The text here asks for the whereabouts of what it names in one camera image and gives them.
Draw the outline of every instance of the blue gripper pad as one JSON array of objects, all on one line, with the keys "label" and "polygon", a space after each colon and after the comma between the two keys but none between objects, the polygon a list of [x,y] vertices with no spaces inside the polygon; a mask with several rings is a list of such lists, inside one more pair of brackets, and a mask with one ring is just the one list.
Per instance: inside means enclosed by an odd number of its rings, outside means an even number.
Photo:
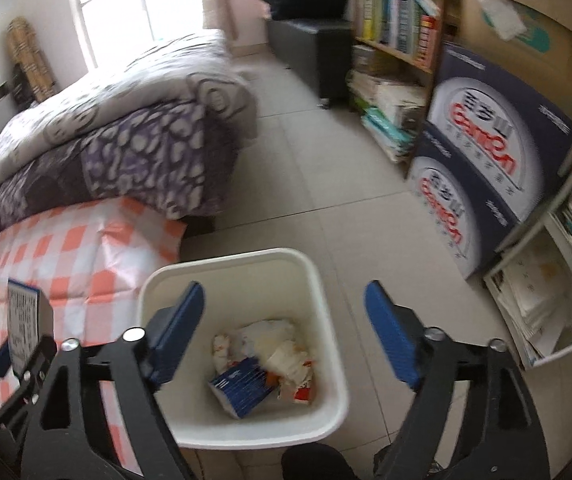
[{"label": "blue gripper pad", "polygon": [[173,379],[204,312],[204,288],[189,283],[175,306],[158,310],[146,326],[150,356],[145,374],[158,389]]},{"label": "blue gripper pad", "polygon": [[0,379],[8,373],[10,368],[10,347],[8,339],[0,346]]},{"label": "blue gripper pad", "polygon": [[412,310],[396,305],[380,282],[366,286],[364,304],[397,379],[415,389],[422,379],[416,364],[416,347],[424,326]]}]

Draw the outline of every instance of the window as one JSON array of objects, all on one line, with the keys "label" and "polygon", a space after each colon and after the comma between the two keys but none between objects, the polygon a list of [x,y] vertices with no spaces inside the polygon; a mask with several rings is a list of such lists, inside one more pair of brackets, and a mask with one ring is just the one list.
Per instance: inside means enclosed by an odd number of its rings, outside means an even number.
[{"label": "window", "polygon": [[202,28],[202,0],[77,0],[96,66],[128,62],[153,41]]}]

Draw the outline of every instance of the white trash bin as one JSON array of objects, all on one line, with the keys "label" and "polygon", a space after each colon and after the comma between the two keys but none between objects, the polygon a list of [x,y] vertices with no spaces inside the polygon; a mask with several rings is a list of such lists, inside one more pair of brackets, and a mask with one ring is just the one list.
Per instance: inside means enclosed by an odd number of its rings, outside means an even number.
[{"label": "white trash bin", "polygon": [[[235,254],[164,267],[144,284],[141,326],[176,304],[191,281],[206,294],[204,316],[175,377],[156,394],[180,447],[264,449],[314,442],[335,431],[348,412],[348,388],[319,272],[292,249]],[[315,362],[316,397],[310,405],[272,396],[242,420],[224,412],[208,382],[216,375],[213,337],[263,319],[292,320]]]}]

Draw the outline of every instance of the tiled floor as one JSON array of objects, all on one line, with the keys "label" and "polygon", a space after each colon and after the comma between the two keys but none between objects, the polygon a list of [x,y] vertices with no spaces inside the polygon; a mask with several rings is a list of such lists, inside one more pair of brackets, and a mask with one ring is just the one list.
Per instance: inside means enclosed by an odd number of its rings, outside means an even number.
[{"label": "tiled floor", "polygon": [[[292,247],[314,260],[351,394],[348,418],[326,442],[367,480],[373,454],[399,430],[412,394],[395,380],[374,336],[362,305],[364,286],[381,280],[396,301],[455,339],[485,344],[509,339],[508,331],[480,283],[462,280],[399,168],[354,115],[318,109],[310,90],[269,54],[239,58],[236,65],[258,94],[260,137],[240,156],[217,231],[185,240],[181,258]],[[528,372],[526,380],[556,472],[572,455],[572,355]],[[442,463],[457,438],[463,396],[460,389],[454,395],[437,454]],[[237,459],[246,480],[277,480],[281,453],[240,452]],[[216,457],[209,452],[203,462]]]}]

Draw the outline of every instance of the metal screw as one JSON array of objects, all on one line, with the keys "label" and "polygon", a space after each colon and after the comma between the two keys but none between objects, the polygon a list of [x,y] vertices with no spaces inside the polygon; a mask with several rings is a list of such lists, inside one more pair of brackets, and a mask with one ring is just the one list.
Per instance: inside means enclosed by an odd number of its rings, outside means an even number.
[{"label": "metal screw", "polygon": [[488,346],[495,350],[495,352],[506,352],[508,350],[508,346],[506,346],[506,343],[501,339],[491,339]]},{"label": "metal screw", "polygon": [[77,339],[75,339],[74,337],[72,337],[70,339],[66,339],[66,341],[64,341],[61,344],[61,349],[64,352],[70,352],[71,350],[74,350],[78,346],[79,346],[79,341]]},{"label": "metal screw", "polygon": [[446,334],[440,328],[427,328],[424,332],[424,337],[431,341],[444,341]]},{"label": "metal screw", "polygon": [[145,335],[146,331],[138,326],[135,328],[129,328],[126,332],[124,332],[122,337],[124,338],[124,341],[139,341]]}]

